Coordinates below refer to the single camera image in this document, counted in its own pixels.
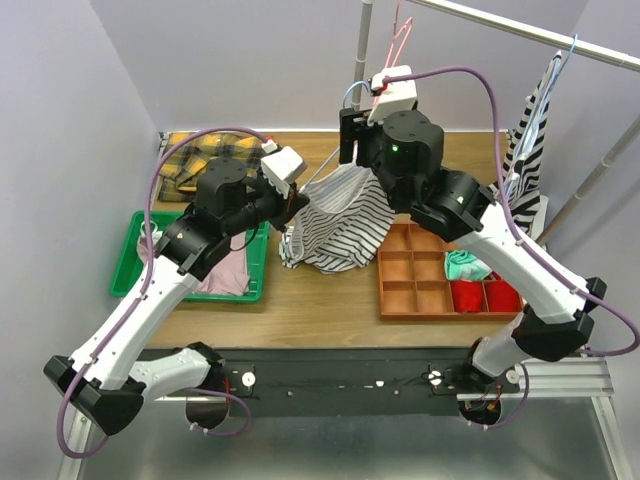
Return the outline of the blue wire hanger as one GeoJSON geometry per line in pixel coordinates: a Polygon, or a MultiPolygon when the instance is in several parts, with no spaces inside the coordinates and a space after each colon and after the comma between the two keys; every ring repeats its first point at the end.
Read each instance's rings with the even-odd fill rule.
{"type": "MultiPolygon", "coordinates": [[[[371,92],[371,87],[369,83],[365,80],[358,80],[352,83],[345,91],[342,98],[342,107],[347,107],[347,101],[354,99],[354,91],[357,87],[363,87],[366,92],[371,92]]],[[[301,192],[304,192],[308,186],[315,181],[318,176],[322,173],[322,171],[331,163],[331,161],[340,153],[340,147],[337,147],[325,160],[324,162],[315,170],[315,172],[311,175],[310,179],[300,188],[301,192]]]]}

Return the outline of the white black striped tank top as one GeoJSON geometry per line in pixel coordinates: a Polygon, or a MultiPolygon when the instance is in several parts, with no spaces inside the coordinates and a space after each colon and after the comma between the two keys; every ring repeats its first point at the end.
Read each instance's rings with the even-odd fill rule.
{"type": "Polygon", "coordinates": [[[395,213],[377,177],[354,163],[339,166],[305,189],[309,204],[281,236],[282,265],[308,264],[325,274],[368,266],[395,213]]]}

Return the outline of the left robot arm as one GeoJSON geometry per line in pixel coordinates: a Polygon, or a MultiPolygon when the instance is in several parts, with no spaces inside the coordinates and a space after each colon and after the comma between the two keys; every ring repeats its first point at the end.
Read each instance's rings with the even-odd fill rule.
{"type": "Polygon", "coordinates": [[[306,169],[285,152],[266,156],[255,175],[229,158],[211,161],[184,213],[151,246],[141,276],[99,330],[68,357],[54,356],[45,376],[107,436],[126,428],[145,402],[194,389],[221,391],[224,360],[201,342],[142,362],[151,336],[231,253],[235,236],[268,222],[283,227],[308,202],[296,186],[306,169]]]}

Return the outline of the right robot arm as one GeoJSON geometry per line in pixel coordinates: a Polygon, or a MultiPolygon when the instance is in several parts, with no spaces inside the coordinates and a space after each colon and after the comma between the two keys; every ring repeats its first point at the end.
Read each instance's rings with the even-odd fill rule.
{"type": "Polygon", "coordinates": [[[565,273],[519,229],[511,229],[492,192],[473,176],[442,166],[444,131],[417,109],[398,111],[380,124],[369,111],[339,112],[340,160],[354,161],[377,177],[386,202],[422,229],[486,263],[525,300],[523,310],[497,333],[474,342],[452,369],[456,387],[481,392],[506,370],[529,358],[557,362],[591,336],[594,301],[605,283],[565,273]]]}

